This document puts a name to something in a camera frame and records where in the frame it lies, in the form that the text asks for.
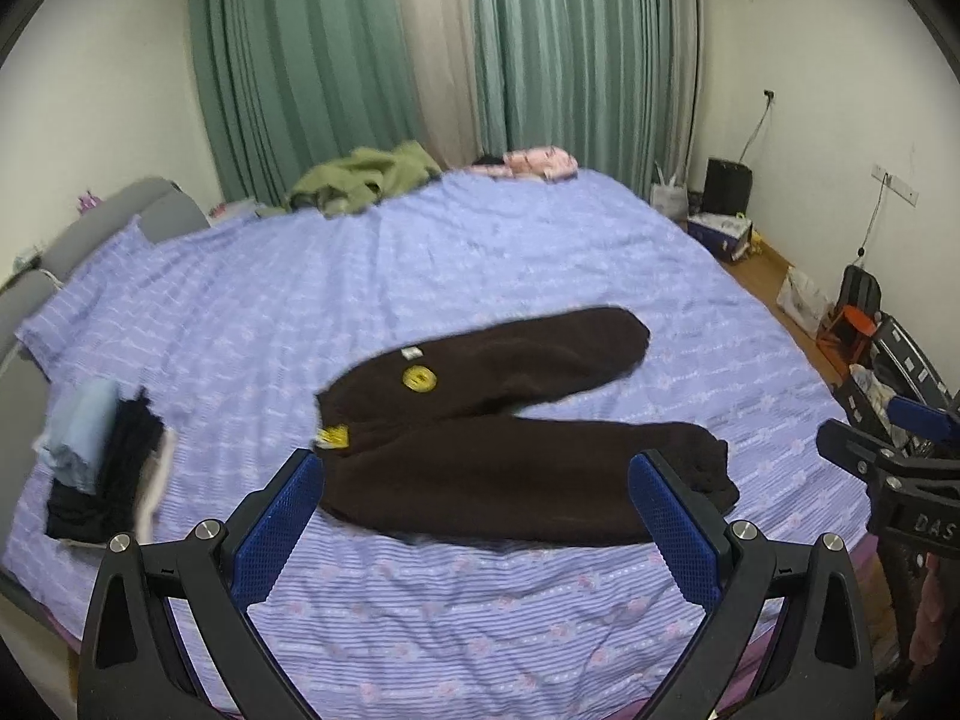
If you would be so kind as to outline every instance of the metal screw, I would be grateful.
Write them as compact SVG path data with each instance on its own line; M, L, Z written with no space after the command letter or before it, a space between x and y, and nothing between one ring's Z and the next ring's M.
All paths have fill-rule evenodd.
M123 552L130 546L130 537L126 533L117 533L110 540L110 552Z
M824 533L824 547L830 552L839 552L844 547L843 538L836 533Z
M200 525L198 525L194 530L194 533L197 534L197 538L200 538L203 541L209 541L219 532L220 524L215 519L205 519L203 522L200 522Z
M741 541L753 541L757 537L757 527L752 522L747 522L745 519L739 519L737 522L734 522L731 525L731 531L733 531L733 536L736 536Z

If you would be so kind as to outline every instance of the light blue folded clothing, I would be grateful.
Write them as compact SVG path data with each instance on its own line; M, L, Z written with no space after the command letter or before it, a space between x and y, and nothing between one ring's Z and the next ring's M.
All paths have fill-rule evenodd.
M87 495L96 493L97 474L119 403L117 382L95 378L56 404L37 440L37 456L54 470L61 485Z

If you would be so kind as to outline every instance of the orange stool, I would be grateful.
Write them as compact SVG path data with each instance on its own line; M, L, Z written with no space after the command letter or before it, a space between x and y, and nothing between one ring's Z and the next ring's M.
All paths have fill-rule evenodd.
M852 344L844 343L837 335L842 325L848 325L856 332ZM870 346L871 338L877 331L877 324L856 306L844 306L834 314L833 321L826 330L817 336L817 348L845 379L850 375L850 366L860 362Z

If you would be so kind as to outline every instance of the green curtain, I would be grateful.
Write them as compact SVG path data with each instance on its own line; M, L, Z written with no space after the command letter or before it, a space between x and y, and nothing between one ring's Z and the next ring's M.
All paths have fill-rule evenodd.
M666 153L670 0L474 0L484 151L554 145L646 196Z
M189 0L200 106L228 200L279 204L357 146L421 136L397 0Z

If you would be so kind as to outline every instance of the yellow round patch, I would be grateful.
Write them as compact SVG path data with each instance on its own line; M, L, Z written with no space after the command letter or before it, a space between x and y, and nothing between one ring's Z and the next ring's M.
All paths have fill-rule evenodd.
M403 372L403 384L414 392L429 392L437 386L437 375L428 367L413 365Z

